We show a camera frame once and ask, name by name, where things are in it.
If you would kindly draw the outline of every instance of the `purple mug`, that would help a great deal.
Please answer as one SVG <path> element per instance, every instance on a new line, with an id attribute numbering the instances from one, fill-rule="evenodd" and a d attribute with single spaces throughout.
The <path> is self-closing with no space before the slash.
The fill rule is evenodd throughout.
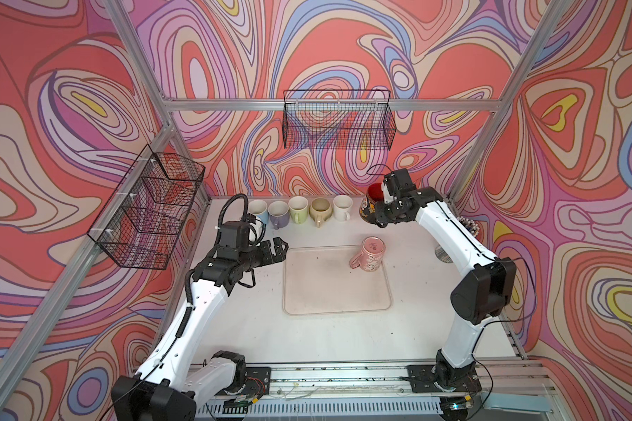
<path id="1" fill-rule="evenodd" d="M 274 229 L 285 227 L 290 221 L 288 204 L 282 200 L 273 201 L 269 206 L 270 221 Z"/>

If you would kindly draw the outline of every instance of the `light green mug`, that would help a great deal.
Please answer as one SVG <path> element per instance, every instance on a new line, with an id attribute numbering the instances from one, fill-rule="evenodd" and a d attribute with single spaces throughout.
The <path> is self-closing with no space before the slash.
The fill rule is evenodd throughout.
<path id="1" fill-rule="evenodd" d="M 295 196 L 288 201 L 290 219 L 294 223 L 304 223 L 309 214 L 309 200 L 304 196 Z"/>

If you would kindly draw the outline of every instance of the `blue mug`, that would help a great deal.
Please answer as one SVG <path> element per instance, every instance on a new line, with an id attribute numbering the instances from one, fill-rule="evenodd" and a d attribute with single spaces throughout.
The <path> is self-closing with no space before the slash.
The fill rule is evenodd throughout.
<path id="1" fill-rule="evenodd" d="M 264 200 L 253 200 L 248 204 L 248 213 L 255 215 L 255 217 L 264 223 L 270 222 L 270 215 L 267 212 L 267 202 Z"/>
<path id="2" fill-rule="evenodd" d="M 270 221 L 275 230 L 285 227 L 290 222 L 288 210 L 288 204 L 284 201 L 277 200 L 270 203 Z"/>

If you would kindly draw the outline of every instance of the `pink mug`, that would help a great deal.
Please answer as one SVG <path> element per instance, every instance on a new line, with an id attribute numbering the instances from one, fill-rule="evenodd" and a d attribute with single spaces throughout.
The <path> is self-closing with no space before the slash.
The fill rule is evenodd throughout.
<path id="1" fill-rule="evenodd" d="M 360 266 L 365 272 L 374 272 L 381 266 L 384 250 L 384 241 L 377 237 L 367 237 L 362 241 L 361 250 L 349 260 L 349 267 L 356 269 Z"/>

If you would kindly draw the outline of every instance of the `white table surface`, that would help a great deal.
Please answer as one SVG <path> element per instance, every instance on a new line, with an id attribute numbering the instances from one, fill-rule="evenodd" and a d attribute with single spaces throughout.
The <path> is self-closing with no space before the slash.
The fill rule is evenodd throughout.
<path id="1" fill-rule="evenodd" d="M 213 246 L 215 225 L 224 202 L 211 202 L 192 267 Z M 461 278 L 454 264 L 435 257 L 437 241 L 416 222 L 379 228 L 360 218 L 360 203 L 361 198 L 354 198 L 352 217 L 347 222 L 331 218 L 316 228 L 311 218 L 300 225 L 291 221 L 280 230 L 269 228 L 265 239 L 280 236 L 290 247 L 297 248 L 355 245 L 367 236 L 378 236 L 386 244 L 384 263 L 393 301 L 388 310 L 288 315 L 283 311 L 284 264 L 260 267 L 255 270 L 257 286 L 236 286 L 214 316 L 193 363 L 210 359 L 219 350 L 243 354 L 251 363 L 435 358 L 456 316 L 449 295 Z M 234 202 L 225 221 L 238 220 L 242 208 L 242 200 Z M 250 274 L 245 274 L 243 280 L 251 283 L 250 278 Z M 515 357 L 500 323 L 486 328 L 475 355 Z"/>

